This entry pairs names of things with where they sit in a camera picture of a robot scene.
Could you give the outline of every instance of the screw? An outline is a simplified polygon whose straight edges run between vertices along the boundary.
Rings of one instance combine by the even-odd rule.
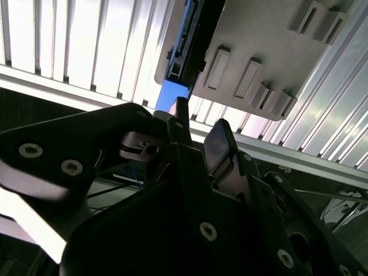
[[[80,174],[83,171],[83,166],[77,160],[65,160],[62,163],[62,171],[72,177]]]
[[[277,181],[278,183],[282,183],[282,182],[283,182],[282,178],[281,178],[281,177],[279,177],[278,175],[275,175],[275,179],[276,179],[276,181]]]
[[[278,256],[279,260],[282,262],[282,264],[284,266],[286,266],[288,269],[292,269],[294,267],[293,258],[284,249],[279,249],[277,251],[277,256]]]
[[[252,161],[252,158],[247,154],[244,154],[244,158],[246,159],[246,161]]]
[[[44,153],[44,150],[37,144],[26,143],[19,147],[18,152],[25,158],[37,158]]]
[[[147,115],[146,115],[146,113],[144,113],[143,111],[141,111],[141,110],[138,110],[137,111],[137,114],[139,115],[139,116],[141,116],[141,117],[146,117]]]
[[[177,125],[180,128],[183,128],[184,127],[181,122],[176,122],[175,125]]]
[[[339,265],[339,268],[340,268],[341,273],[342,273],[344,276],[351,276],[351,273],[350,273],[349,269],[347,269],[347,267],[346,267],[346,266],[344,266],[344,265],[340,264],[340,265]]]
[[[217,231],[211,223],[204,221],[200,224],[200,231],[203,237],[209,242],[213,242],[217,239]]]

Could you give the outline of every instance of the metal rod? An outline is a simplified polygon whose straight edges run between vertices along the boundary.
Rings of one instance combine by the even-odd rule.
[[[362,203],[355,203],[349,211],[342,217],[340,220],[332,227],[332,233],[336,233],[336,231],[349,219],[349,217],[354,214],[354,212],[362,205]]]
[[[329,193],[321,193],[319,191],[309,191],[309,190],[300,190],[300,189],[295,189],[295,191],[297,191],[298,193],[315,194],[316,196],[337,198],[339,200],[347,200],[347,201],[352,201],[352,202],[359,202],[359,203],[368,204],[368,199],[361,198],[361,197],[350,197],[348,195],[329,194]]]

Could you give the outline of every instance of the corrugated metal ceiling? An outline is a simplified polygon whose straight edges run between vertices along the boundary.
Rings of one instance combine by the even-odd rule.
[[[0,86],[83,110],[125,101],[153,112],[154,74],[174,0],[1,1]],[[368,2],[356,0],[284,121],[191,97],[203,127],[234,132],[368,172]]]

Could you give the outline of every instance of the black cable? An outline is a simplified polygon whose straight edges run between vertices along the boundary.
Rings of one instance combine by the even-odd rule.
[[[94,193],[94,194],[90,194],[87,196],[87,198],[92,198],[92,197],[98,197],[100,196],[101,194],[106,194],[106,193],[110,193],[111,191],[116,191],[118,189],[122,189],[122,188],[126,188],[126,187],[129,187],[131,186],[132,184],[123,184],[123,185],[120,185],[120,186],[116,186],[114,188],[111,188],[111,189],[107,189],[107,190],[104,190],[104,191],[99,191],[98,193]]]
[[[104,207],[101,207],[101,208],[95,208],[95,207],[89,207],[90,209],[94,209],[94,211],[92,212],[92,214],[94,214],[95,212],[97,211],[105,211],[106,208],[109,208],[111,207],[112,205],[108,205],[108,206],[104,206]]]

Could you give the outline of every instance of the wire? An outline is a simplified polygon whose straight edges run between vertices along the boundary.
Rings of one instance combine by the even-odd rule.
[[[24,266],[26,269],[29,268],[29,266],[27,266],[24,262],[18,260],[17,258],[11,257],[11,256],[5,256],[5,255],[1,255],[0,258],[5,258],[5,259],[9,259],[9,260],[14,260],[17,263],[19,263],[20,265]]]
[[[108,205],[108,206],[104,206],[104,207],[101,207],[101,208],[95,208],[95,207],[89,207],[90,209],[94,209],[95,211],[93,211],[92,212],[92,214],[94,214],[95,212],[97,212],[97,211],[105,211],[106,210],[106,208],[109,208],[109,207],[111,207],[112,205]]]
[[[137,179],[137,174],[136,174],[136,168],[133,166],[132,167],[132,170],[133,170],[133,175],[134,175],[134,179],[137,181],[137,186],[139,189],[142,189],[143,186],[139,183],[138,179]]]
[[[123,185],[116,186],[116,187],[111,188],[111,189],[107,189],[107,190],[104,190],[104,191],[99,191],[98,193],[94,193],[94,194],[88,195],[87,198],[97,197],[97,196],[100,196],[101,194],[110,193],[111,191],[115,191],[115,190],[118,190],[118,189],[126,188],[126,187],[128,187],[130,185],[131,184],[123,184]]]

